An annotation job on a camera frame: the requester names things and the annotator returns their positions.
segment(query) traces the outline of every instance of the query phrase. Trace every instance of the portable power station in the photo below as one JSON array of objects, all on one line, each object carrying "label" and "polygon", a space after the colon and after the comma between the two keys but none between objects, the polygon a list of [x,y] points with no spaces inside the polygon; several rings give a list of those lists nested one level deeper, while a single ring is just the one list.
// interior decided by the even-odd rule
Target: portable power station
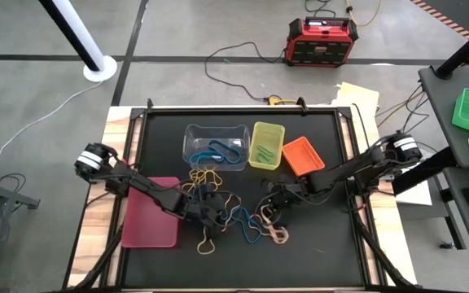
[{"label": "portable power station", "polygon": [[289,24],[286,62],[337,68],[347,61],[356,40],[356,24],[349,18],[296,19]]}]

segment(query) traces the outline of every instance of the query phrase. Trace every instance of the pole base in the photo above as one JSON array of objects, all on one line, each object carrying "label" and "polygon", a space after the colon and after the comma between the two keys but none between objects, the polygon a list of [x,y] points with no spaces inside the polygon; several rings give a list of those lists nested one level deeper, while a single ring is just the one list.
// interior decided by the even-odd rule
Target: pole base
[{"label": "pole base", "polygon": [[104,70],[94,72],[91,71],[86,65],[82,69],[82,74],[88,81],[100,82],[113,77],[117,72],[117,62],[110,56],[104,56]]}]

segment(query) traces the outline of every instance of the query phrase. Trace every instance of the gray floor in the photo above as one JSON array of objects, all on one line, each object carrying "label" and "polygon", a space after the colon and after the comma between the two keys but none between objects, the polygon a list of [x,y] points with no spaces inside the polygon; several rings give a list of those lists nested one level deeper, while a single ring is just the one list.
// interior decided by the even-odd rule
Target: gray floor
[{"label": "gray floor", "polygon": [[[140,0],[72,2],[102,51],[123,55]],[[353,2],[360,21],[371,17],[375,4]],[[327,8],[344,14],[342,0],[333,0]],[[263,55],[275,56],[285,46],[288,23],[305,16],[301,0],[151,0],[135,54],[205,56],[222,46],[254,41]],[[359,29],[359,34],[351,58],[446,59],[466,41],[409,0],[384,0],[378,19]],[[0,0],[0,54],[74,53],[38,1]],[[255,52],[245,47],[224,55],[254,56]],[[263,63],[209,67],[215,77],[244,84],[255,95],[302,96],[309,103],[329,103],[335,97],[335,85],[346,81],[379,91],[383,109],[409,96],[418,84],[420,68],[289,68]],[[23,125],[90,86],[81,70],[80,62],[0,61],[0,146]],[[73,173],[72,163],[86,143],[100,139],[117,77],[33,126],[0,158],[0,176],[24,173],[28,181],[23,193],[42,200],[37,211],[19,210],[11,220],[10,238],[0,253],[0,287],[13,292],[59,289],[88,188]],[[121,105],[144,105],[147,98],[157,105],[257,103],[240,89],[209,80],[201,63],[133,63]],[[429,104],[421,111],[432,114]],[[399,129],[406,116],[406,111],[398,112],[380,132]],[[446,146],[433,116],[412,134],[437,149]],[[469,291],[469,249],[436,248],[441,241],[449,241],[444,222],[405,221],[404,226],[419,283]]]}]

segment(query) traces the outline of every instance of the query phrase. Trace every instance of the desk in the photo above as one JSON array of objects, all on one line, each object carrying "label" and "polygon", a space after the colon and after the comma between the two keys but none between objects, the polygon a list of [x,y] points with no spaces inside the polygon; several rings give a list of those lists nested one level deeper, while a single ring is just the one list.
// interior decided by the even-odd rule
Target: desk
[{"label": "desk", "polygon": [[[119,153],[124,150],[125,135],[129,123],[131,107],[112,107],[107,118],[107,127],[103,135],[103,143],[116,148]],[[349,150],[348,132],[344,132],[345,148]],[[130,159],[136,155],[138,136],[134,135]],[[92,199],[102,193],[102,186],[92,186],[88,199]],[[112,212],[112,197],[101,199],[94,203],[86,211],[79,233],[77,249],[70,273],[67,277],[68,285],[77,284],[91,269],[94,262],[103,251],[107,238],[107,228]],[[401,219],[397,212],[395,199],[389,195],[377,194],[371,197],[371,206],[375,217],[375,226],[379,236],[379,242],[392,263],[401,271],[405,278],[415,282],[410,254],[406,246],[402,231]],[[372,272],[372,282],[378,283],[378,275],[375,272],[375,261],[370,251],[367,250],[367,262]],[[113,259],[109,282],[114,282],[116,272],[116,257]]]},{"label": "desk", "polygon": [[[449,185],[443,193],[444,200],[455,200],[469,234],[469,206],[462,194],[462,189],[469,187],[469,131],[452,125],[455,101],[465,88],[469,89],[469,66],[457,68],[448,80],[436,77],[431,68],[419,70],[419,76],[449,146],[396,179],[394,191],[402,192],[443,172]],[[462,238],[454,228],[455,224],[448,224],[454,241],[461,243]]]}]

